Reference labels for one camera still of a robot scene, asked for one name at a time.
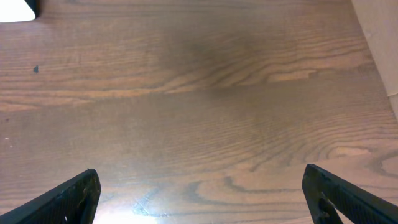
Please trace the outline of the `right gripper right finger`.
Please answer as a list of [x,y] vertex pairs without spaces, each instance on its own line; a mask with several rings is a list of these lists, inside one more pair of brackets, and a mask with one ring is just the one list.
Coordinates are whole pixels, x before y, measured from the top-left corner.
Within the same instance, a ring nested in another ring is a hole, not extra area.
[[302,190],[315,224],[341,223],[339,213],[355,224],[397,223],[397,206],[315,164],[307,164]]

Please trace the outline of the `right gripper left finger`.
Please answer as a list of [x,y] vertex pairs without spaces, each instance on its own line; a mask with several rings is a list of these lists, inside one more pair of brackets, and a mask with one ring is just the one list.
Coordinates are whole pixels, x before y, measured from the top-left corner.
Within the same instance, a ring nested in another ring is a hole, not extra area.
[[100,199],[101,184],[94,169],[56,186],[37,198],[1,215],[4,224],[92,224]]

